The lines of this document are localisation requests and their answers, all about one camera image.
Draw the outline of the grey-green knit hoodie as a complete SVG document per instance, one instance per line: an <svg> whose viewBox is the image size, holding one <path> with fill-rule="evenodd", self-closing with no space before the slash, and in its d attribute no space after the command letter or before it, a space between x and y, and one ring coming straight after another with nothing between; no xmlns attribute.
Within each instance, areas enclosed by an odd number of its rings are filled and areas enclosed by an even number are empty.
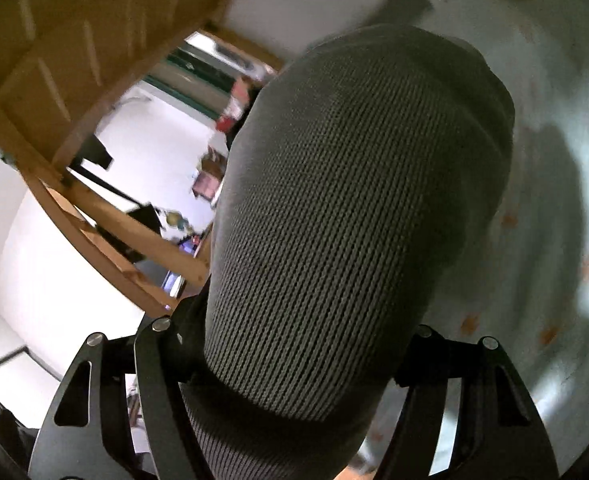
<svg viewBox="0 0 589 480"><path fill-rule="evenodd" d="M378 25L261 91L214 222L202 349L183 385L217 479L331 479L393 353L508 181L509 92L469 44Z"/></svg>

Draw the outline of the light blue floral duvet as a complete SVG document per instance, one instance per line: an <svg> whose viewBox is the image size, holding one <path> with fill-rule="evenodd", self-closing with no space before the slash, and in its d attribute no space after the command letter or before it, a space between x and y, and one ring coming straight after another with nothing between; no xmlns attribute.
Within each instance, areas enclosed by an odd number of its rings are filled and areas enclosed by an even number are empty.
<svg viewBox="0 0 589 480"><path fill-rule="evenodd" d="M589 0L430 0L416 24L477 48L515 102L510 181L491 229L425 322L498 339L560 474L589 466Z"/></svg>

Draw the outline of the grey blanket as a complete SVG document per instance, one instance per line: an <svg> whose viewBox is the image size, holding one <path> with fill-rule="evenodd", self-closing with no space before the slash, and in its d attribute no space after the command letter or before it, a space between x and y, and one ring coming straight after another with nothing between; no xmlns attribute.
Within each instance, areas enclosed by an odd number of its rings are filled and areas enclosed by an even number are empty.
<svg viewBox="0 0 589 480"><path fill-rule="evenodd" d="M415 25L432 10L430 0L383 0L364 19L363 25Z"/></svg>

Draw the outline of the wooden bunk bed frame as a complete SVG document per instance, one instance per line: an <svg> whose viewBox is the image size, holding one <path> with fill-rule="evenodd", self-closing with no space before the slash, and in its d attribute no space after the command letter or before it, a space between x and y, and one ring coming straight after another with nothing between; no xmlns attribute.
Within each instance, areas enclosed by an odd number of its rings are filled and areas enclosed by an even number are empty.
<svg viewBox="0 0 589 480"><path fill-rule="evenodd" d="M163 240L68 168L109 108L191 32L281 67L279 58L220 25L230 1L0 0L0 148L71 245L153 318L174 310L176 300L111 238L196 287L208 277L208 256Z"/></svg>

